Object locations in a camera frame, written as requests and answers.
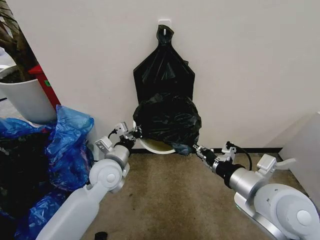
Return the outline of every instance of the red box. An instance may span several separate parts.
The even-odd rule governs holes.
[[[38,81],[39,81],[43,91],[45,92],[46,96],[48,97],[51,105],[53,106],[54,110],[56,110],[56,105],[57,104],[61,105],[60,101],[57,98],[55,91],[51,87],[51,85],[50,85],[44,71],[42,70],[41,66],[37,65],[37,66],[31,68],[28,72],[29,72],[29,74],[34,75],[38,79]]]

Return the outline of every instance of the blue plastic bag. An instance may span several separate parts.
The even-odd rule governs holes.
[[[0,117],[0,137],[17,138],[20,136],[34,134],[34,133],[50,133],[54,129],[54,125],[44,125],[34,127],[16,118],[1,118]]]
[[[74,191],[89,179],[91,163],[87,157],[86,136],[94,125],[94,119],[60,105],[56,106],[56,113],[52,142],[45,149],[49,158],[49,179],[59,189]]]
[[[18,222],[14,238],[16,240],[35,240],[41,229],[66,200],[63,191],[55,189],[39,200]]]

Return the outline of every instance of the white bowl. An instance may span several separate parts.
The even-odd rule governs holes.
[[[172,154],[175,152],[175,150],[171,146],[165,144],[162,141],[143,138],[138,138],[138,141],[145,149],[155,154]]]

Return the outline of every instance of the black garbage bag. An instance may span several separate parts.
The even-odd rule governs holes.
[[[195,73],[174,50],[171,39],[174,31],[159,25],[157,48],[133,70],[138,102],[157,93],[175,93],[193,98]]]
[[[45,194],[49,133],[0,137],[0,211],[18,219]]]
[[[201,117],[187,96],[157,93],[140,102],[133,119],[144,139],[164,142],[179,154],[192,153],[193,144],[198,142]]]

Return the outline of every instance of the black cable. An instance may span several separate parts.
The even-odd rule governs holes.
[[[112,132],[109,133],[108,139],[110,139],[110,136],[111,136],[112,134],[116,134],[116,133],[117,133],[117,131],[116,131],[115,129],[113,129]]]
[[[231,143],[229,141],[226,143],[226,147],[228,149],[231,148],[231,147],[235,147],[237,149],[242,150],[245,153],[245,155],[248,157],[248,160],[249,160],[249,171],[252,171],[252,160],[251,160],[251,157],[250,157],[249,153],[246,150],[244,150],[242,147],[234,145],[233,143]]]
[[[237,145],[234,145],[237,149],[240,149],[240,150],[242,150],[244,153],[245,153],[245,155],[248,157],[248,159],[249,159],[249,171],[252,171],[252,160],[251,160],[251,157],[250,157],[250,155],[249,155],[249,153],[246,151],[246,150],[244,150],[243,148],[241,148],[241,147],[239,147],[239,146],[237,146]]]

